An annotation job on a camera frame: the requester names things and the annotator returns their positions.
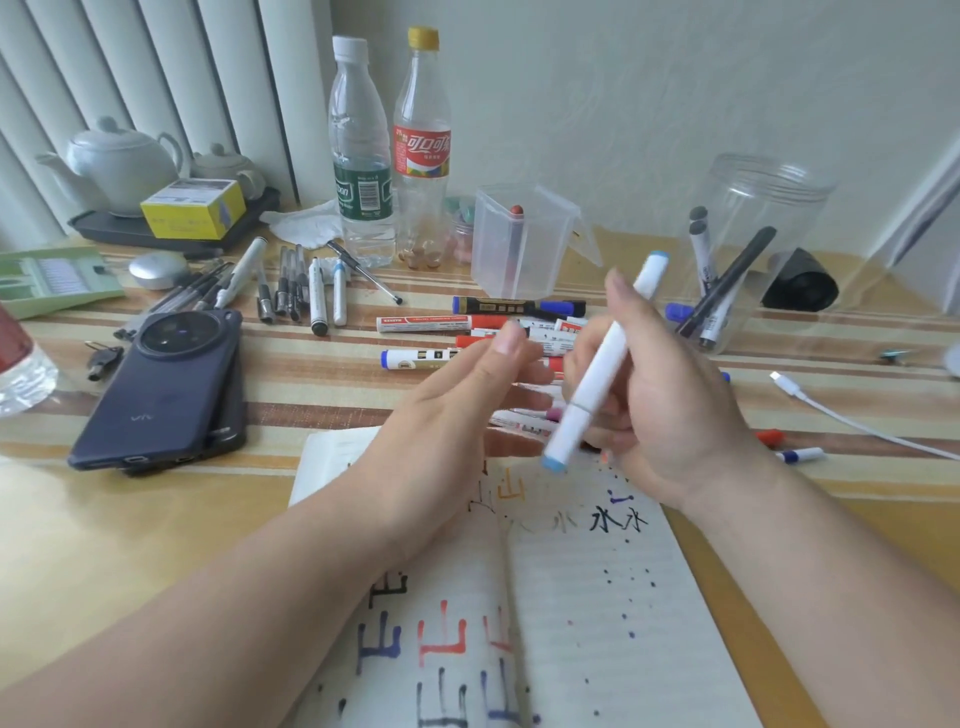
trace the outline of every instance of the white teapot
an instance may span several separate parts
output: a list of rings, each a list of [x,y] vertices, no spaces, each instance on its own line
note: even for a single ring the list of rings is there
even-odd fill
[[[53,152],[36,161],[53,171],[63,193],[83,209],[143,217],[140,203],[180,178],[183,149],[167,132],[154,139],[119,129],[111,116],[101,116],[96,126],[70,140],[66,161]]]

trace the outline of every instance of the yellow bottle cap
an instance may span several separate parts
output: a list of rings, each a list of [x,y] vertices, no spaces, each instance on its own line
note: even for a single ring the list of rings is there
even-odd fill
[[[425,25],[411,25],[407,31],[407,41],[415,51],[439,51],[440,31]]]

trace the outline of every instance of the coca-cola logo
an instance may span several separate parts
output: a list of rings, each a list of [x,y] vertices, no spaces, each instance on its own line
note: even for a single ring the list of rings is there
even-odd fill
[[[450,151],[450,137],[443,136],[410,136],[407,139],[407,151],[420,154],[437,154]]]

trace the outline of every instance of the fingernail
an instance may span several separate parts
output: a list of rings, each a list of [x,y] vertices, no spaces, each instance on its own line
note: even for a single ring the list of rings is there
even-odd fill
[[[508,321],[493,338],[493,350],[506,356],[513,354],[526,338],[523,328],[515,321]]]

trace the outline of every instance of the green bottle label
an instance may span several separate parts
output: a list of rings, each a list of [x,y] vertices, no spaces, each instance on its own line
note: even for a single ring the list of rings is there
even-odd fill
[[[390,169],[357,172],[333,165],[340,214],[348,220],[384,220],[394,214]]]

